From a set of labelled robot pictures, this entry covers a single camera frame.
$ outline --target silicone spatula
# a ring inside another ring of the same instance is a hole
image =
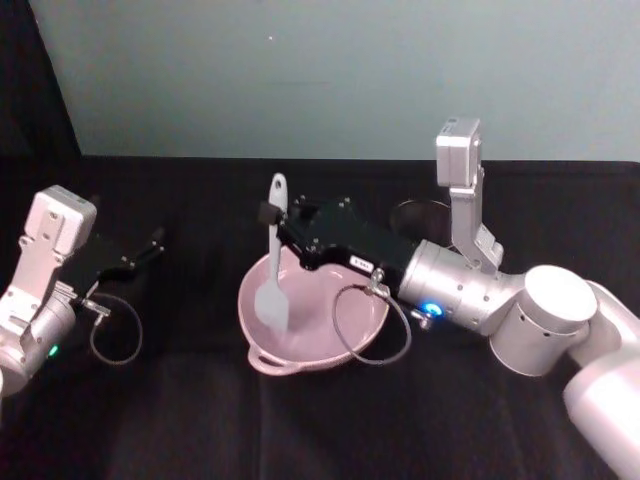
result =
[[[287,211],[287,180],[281,173],[273,176],[269,203]],[[254,308],[262,323],[275,331],[284,332],[289,324],[289,299],[278,283],[282,242],[276,236],[277,231],[276,225],[269,226],[269,278],[258,288]]]

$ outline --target light blue wall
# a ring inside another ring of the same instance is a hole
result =
[[[86,154],[640,161],[638,0],[32,0]]]

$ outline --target bowl handle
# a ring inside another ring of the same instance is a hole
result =
[[[247,359],[253,368],[265,375],[281,377],[298,373],[302,370],[302,367],[297,363],[285,363],[267,358],[266,355],[263,355],[262,352],[254,347],[249,348]]]

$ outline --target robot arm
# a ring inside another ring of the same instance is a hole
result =
[[[164,251],[162,231],[135,258],[91,236],[95,205],[53,186],[38,192],[11,284],[0,298],[0,402],[22,390],[73,328],[81,308],[98,321],[110,311],[89,300],[98,284],[129,280]]]
[[[59,186],[35,195],[16,271],[0,299],[0,397],[21,390],[73,327],[73,291],[57,280],[87,242],[96,214],[94,205]]]
[[[606,289],[558,266],[498,269],[504,249],[483,225],[479,121],[450,119],[436,140],[438,183],[449,187],[460,254],[411,242],[360,219],[350,198],[263,203],[259,218],[315,270],[338,263],[382,271],[391,295],[422,328],[438,317],[488,337],[496,358],[531,377],[565,353],[582,370],[567,386],[569,416],[622,478],[640,478],[640,319]]]

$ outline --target black tablecloth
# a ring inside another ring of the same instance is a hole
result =
[[[486,170],[484,220],[505,246],[505,271],[559,264],[640,312],[640,164]],[[446,199],[426,161],[89,158],[61,170],[2,160],[2,285],[33,194],[54,183],[99,194],[95,231],[125,247],[159,224],[167,231],[162,261],[123,290],[143,318],[142,356],[114,369],[91,357],[86,336],[63,345],[5,400],[3,479],[614,478],[565,414],[568,360],[545,378],[520,377],[451,328],[416,331],[407,357],[385,368],[254,372],[236,294],[266,252],[256,216],[275,171],[291,196],[348,195],[381,223],[408,198]],[[400,345],[395,323],[368,355]]]

